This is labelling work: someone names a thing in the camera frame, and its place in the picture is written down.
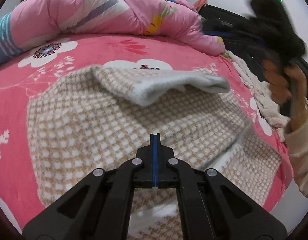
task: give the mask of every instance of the metal pin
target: metal pin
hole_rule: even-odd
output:
[[[217,170],[215,170],[215,169],[208,169],[208,170],[206,171],[206,173],[207,173],[208,176],[214,177],[214,176],[217,175]]]
[[[168,163],[171,164],[171,165],[178,164],[178,159],[176,159],[176,158],[170,158],[170,159],[168,160]]]
[[[139,164],[142,163],[142,160],[140,158],[134,158],[134,159],[132,159],[132,163],[134,165],[139,165]]]
[[[93,171],[93,175],[95,177],[99,177],[99,176],[102,176],[104,174],[104,171],[102,169],[96,169]]]

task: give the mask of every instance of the checkered garment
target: checkered garment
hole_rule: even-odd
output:
[[[62,77],[28,103],[28,143],[39,199],[48,206],[93,169],[117,168],[159,132],[162,145],[199,170],[231,149],[220,172],[263,205],[281,157],[249,128],[228,91],[226,80],[205,69],[94,65]],[[174,189],[137,189],[132,214],[173,199]],[[129,239],[182,239],[177,210],[137,228]]]

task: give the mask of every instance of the person's arm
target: person's arm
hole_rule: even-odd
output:
[[[264,76],[270,83],[272,100],[283,104],[292,98],[288,83],[277,73],[276,66],[264,61]],[[285,141],[289,147],[289,158],[294,170],[294,181],[300,192],[308,198],[308,108],[307,81],[302,70],[294,65],[285,69],[285,73],[293,80],[295,95],[293,96],[291,120],[286,127]]]

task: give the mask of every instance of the pink bed sheet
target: pink bed sheet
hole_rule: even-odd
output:
[[[253,120],[257,134],[283,158],[263,207],[270,211],[281,199],[293,176],[287,148],[260,116],[251,92],[229,60],[208,56],[166,37],[68,35],[0,66],[0,198],[21,229],[44,209],[37,197],[27,144],[27,103],[59,77],[92,64],[174,70],[204,67],[226,77],[244,113]]]

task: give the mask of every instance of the beige sweater sleeve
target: beige sweater sleeve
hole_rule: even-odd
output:
[[[308,119],[296,131],[285,135],[289,157],[294,170],[294,181],[308,198]]]

